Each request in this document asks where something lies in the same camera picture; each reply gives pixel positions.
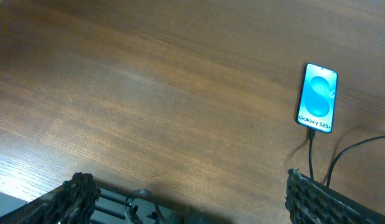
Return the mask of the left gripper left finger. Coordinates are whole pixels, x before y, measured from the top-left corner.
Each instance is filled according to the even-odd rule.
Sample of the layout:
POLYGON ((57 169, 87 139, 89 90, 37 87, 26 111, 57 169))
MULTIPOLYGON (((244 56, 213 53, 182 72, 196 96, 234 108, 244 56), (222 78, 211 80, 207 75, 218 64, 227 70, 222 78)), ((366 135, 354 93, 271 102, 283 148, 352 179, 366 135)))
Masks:
POLYGON ((0 224, 86 224, 100 193, 92 174, 77 172, 56 189, 1 216, 0 224))

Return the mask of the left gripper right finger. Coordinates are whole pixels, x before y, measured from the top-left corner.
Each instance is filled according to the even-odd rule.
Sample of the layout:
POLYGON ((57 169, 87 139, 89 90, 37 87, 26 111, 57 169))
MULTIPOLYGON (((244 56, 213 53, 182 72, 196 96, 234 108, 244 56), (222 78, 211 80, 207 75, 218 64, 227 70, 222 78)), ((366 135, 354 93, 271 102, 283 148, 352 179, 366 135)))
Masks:
POLYGON ((297 169, 288 170, 285 207, 292 223, 385 224, 385 215, 311 180, 297 169))

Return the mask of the blue Galaxy smartphone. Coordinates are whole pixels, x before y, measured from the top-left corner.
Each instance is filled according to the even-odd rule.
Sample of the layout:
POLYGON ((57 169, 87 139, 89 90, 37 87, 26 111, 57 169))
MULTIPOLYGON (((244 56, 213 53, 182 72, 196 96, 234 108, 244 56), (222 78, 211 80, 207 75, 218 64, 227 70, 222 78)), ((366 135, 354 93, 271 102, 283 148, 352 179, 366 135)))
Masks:
POLYGON ((331 133, 335 115, 338 73, 314 63, 305 65, 295 121, 331 133))

